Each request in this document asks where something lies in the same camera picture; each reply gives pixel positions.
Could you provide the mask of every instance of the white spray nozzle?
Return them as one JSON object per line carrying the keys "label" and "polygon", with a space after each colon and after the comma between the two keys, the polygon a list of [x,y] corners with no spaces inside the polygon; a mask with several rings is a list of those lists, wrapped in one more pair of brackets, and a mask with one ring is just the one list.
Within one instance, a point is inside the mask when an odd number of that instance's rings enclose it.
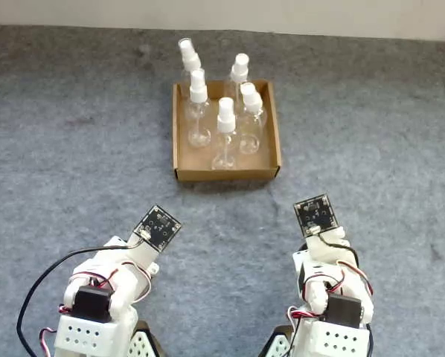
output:
{"label": "white spray nozzle", "polygon": [[247,81],[249,72],[249,56],[247,54],[238,54],[232,65],[231,79],[234,82],[242,83]]}
{"label": "white spray nozzle", "polygon": [[234,115],[234,101],[232,98],[221,98],[220,110],[217,115],[217,130],[228,134],[236,129],[236,116]]}
{"label": "white spray nozzle", "polygon": [[181,57],[186,71],[191,72],[201,68],[201,60],[199,59],[198,53],[194,50],[191,39],[180,39],[178,41],[178,46],[181,51]]}
{"label": "white spray nozzle", "polygon": [[202,68],[195,69],[191,72],[190,100],[193,103],[204,103],[208,100],[205,70]]}
{"label": "white spray nozzle", "polygon": [[262,97],[257,93],[253,83],[241,84],[240,93],[243,95],[244,106],[248,111],[256,113],[262,109]]}

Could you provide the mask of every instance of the electrical wire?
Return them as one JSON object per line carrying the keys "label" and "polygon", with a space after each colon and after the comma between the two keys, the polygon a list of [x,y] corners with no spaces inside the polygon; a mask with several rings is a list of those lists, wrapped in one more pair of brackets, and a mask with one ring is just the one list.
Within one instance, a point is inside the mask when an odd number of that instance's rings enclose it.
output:
{"label": "electrical wire", "polygon": [[103,285],[103,283],[108,283],[109,286],[110,286],[110,289],[111,290],[115,290],[115,289],[113,289],[112,284],[108,281],[108,279],[110,277],[104,277],[103,275],[94,273],[93,271],[79,271],[78,273],[74,273],[73,275],[71,275],[71,279],[72,278],[76,278],[78,275],[88,275],[90,277],[100,278],[100,279],[102,279],[102,281],[100,282],[100,281],[98,281],[96,279],[96,281],[97,281],[97,285],[96,286],[101,287],[100,285]]}
{"label": "electrical wire", "polygon": [[294,346],[294,341],[295,341],[295,337],[297,335],[298,328],[300,327],[300,321],[301,321],[301,319],[299,318],[298,321],[297,321],[297,327],[294,329],[294,333],[292,335],[292,338],[290,339],[289,349],[281,357],[287,357],[287,356],[290,355],[290,351],[292,351],[292,348]]}
{"label": "electrical wire", "polygon": [[65,262],[67,259],[78,255],[78,254],[84,254],[84,253],[92,253],[94,251],[115,251],[115,250],[127,250],[127,249],[134,249],[143,244],[145,240],[140,239],[137,241],[134,245],[107,245],[107,246],[101,246],[101,247],[94,247],[94,248],[83,248],[78,249],[76,251],[71,251],[67,255],[65,255],[63,258],[58,259],[55,263],[53,263],[51,266],[49,266],[40,277],[37,278],[37,280],[34,282],[32,287],[29,289],[28,294],[26,295],[24,299],[24,303],[22,303],[21,310],[19,311],[19,316],[17,318],[16,322],[16,332],[19,337],[19,340],[21,341],[22,346],[25,348],[26,352],[31,357],[37,357],[37,354],[32,350],[31,346],[29,345],[28,341],[24,337],[24,334],[22,333],[22,320],[24,319],[24,314],[26,312],[26,309],[28,308],[29,302],[31,301],[31,298],[34,294],[34,292],[37,290],[37,287],[40,285],[40,283],[60,264]]}
{"label": "electrical wire", "polygon": [[370,284],[370,280],[368,279],[368,276],[364,273],[363,270],[361,270],[360,268],[357,268],[356,266],[352,266],[349,262],[347,262],[345,260],[337,260],[336,261],[336,265],[339,266],[340,264],[347,266],[348,268],[353,270],[355,273],[357,273],[364,281],[366,289],[368,290],[370,295],[373,295],[373,293],[374,293],[373,287]]}
{"label": "electrical wire", "polygon": [[139,267],[135,262],[126,261],[126,262],[121,263],[121,265],[123,265],[123,266],[125,266],[125,265],[134,266],[139,272],[141,272],[143,274],[145,279],[147,279],[147,282],[148,282],[147,290],[142,292],[141,295],[135,301],[133,301],[133,303],[139,303],[140,301],[145,299],[148,296],[148,294],[151,292],[151,276],[148,273],[148,271],[146,271],[145,269]]}
{"label": "electrical wire", "polygon": [[46,332],[56,333],[57,331],[50,327],[46,327],[44,329],[41,329],[41,332],[39,332],[39,342],[41,344],[42,349],[44,350],[45,357],[52,357],[51,351],[49,350],[49,347],[45,343],[45,333]]}
{"label": "electrical wire", "polygon": [[356,251],[351,248],[348,247],[346,245],[341,245],[341,244],[336,244],[336,243],[329,243],[327,242],[320,234],[317,234],[317,237],[325,244],[328,245],[329,247],[333,247],[333,248],[340,248],[340,249],[346,249],[347,251],[351,251],[351,253],[353,254],[353,256],[355,257],[355,262],[356,262],[356,266],[359,266],[359,261],[358,261],[358,254],[356,253]]}
{"label": "electrical wire", "polygon": [[308,283],[308,281],[310,279],[313,279],[314,277],[329,277],[330,279],[335,280],[335,285],[332,288],[328,289],[329,292],[334,292],[341,286],[341,284],[343,283],[343,280],[345,280],[345,273],[343,273],[343,271],[342,271],[342,279],[341,280],[337,280],[335,277],[332,277],[331,275],[323,274],[323,273],[310,275],[307,279],[305,279],[304,285],[302,286],[302,299],[304,299],[304,301],[307,301],[307,300],[305,300],[305,285]]}
{"label": "electrical wire", "polygon": [[98,287],[98,288],[101,288],[102,286],[104,286],[104,285],[107,283],[107,284],[109,284],[110,288],[111,288],[112,290],[114,290],[113,287],[112,287],[112,284],[110,283],[110,279],[111,279],[115,274],[117,274],[117,272],[118,272],[118,268],[115,269],[114,271],[112,271],[112,272],[110,273],[109,277],[106,278],[104,281],[101,281],[101,282],[97,285],[97,287]]}
{"label": "electrical wire", "polygon": [[371,357],[373,355],[373,349],[374,349],[374,341],[373,341],[373,333],[371,331],[371,325],[366,324],[366,329],[370,332],[370,338],[369,338],[369,345],[368,345],[368,353],[367,357]]}
{"label": "electrical wire", "polygon": [[289,308],[287,309],[287,312],[285,314],[285,316],[287,317],[287,319],[290,321],[290,324],[292,325],[292,331],[295,331],[295,324],[294,324],[294,320],[292,319],[292,310],[297,310],[297,306],[289,306]]}

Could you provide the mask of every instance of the brown cardboard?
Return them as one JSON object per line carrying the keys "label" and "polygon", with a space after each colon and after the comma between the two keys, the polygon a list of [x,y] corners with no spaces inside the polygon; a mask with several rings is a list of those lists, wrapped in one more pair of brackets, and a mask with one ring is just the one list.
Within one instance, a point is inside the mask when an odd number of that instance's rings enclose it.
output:
{"label": "brown cardboard", "polygon": [[[267,124],[259,151],[254,155],[238,156],[238,170],[212,170],[214,148],[191,147],[185,137],[186,120],[179,84],[173,85],[173,169],[179,181],[214,180],[270,180],[276,177],[282,165],[277,112],[272,84],[267,80],[252,81],[259,91],[267,111]],[[224,96],[224,81],[207,82],[211,100],[209,115],[214,120],[206,121],[211,134],[216,135],[217,101]]]}

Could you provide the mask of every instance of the black sensor board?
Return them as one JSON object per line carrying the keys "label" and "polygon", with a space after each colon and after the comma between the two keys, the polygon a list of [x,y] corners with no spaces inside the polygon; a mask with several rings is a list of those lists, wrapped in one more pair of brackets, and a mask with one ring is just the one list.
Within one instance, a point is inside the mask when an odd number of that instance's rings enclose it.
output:
{"label": "black sensor board", "polygon": [[148,243],[158,252],[162,252],[178,233],[181,224],[159,206],[151,210],[137,224],[133,232],[141,237],[141,232],[150,234]]}

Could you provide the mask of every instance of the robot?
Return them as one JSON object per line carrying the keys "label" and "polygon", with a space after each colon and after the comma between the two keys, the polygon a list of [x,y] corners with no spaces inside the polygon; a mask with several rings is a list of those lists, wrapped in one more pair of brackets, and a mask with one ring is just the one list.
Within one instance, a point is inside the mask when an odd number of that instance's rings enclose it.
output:
{"label": "robot", "polygon": [[[360,270],[356,251],[345,239],[327,195],[294,205],[305,243],[292,258],[300,307],[291,306],[291,324],[277,327],[259,357],[370,357],[373,289]],[[159,206],[137,224],[127,242],[113,237],[103,247],[74,251],[48,268],[32,286],[16,329],[29,356],[37,356],[21,331],[37,286],[60,263],[76,254],[96,255],[73,271],[65,289],[57,330],[39,334],[46,357],[46,333],[56,333],[54,357],[165,357],[148,325],[132,306],[151,290],[156,258],[181,225]]]}
{"label": "robot", "polygon": [[371,356],[373,289],[327,195],[294,208],[305,238],[292,256],[304,303],[288,308],[291,324],[275,328],[259,357]]}
{"label": "robot", "polygon": [[164,357],[159,342],[132,306],[150,293],[159,272],[156,258],[181,228],[159,206],[137,224],[127,242],[113,237],[103,247],[70,253],[53,264],[34,284],[19,314],[17,332],[29,356],[36,356],[25,340],[22,317],[40,281],[67,258],[96,251],[73,271],[65,289],[57,330],[45,328],[39,340],[46,357],[51,352],[46,333],[55,333],[54,357]]}

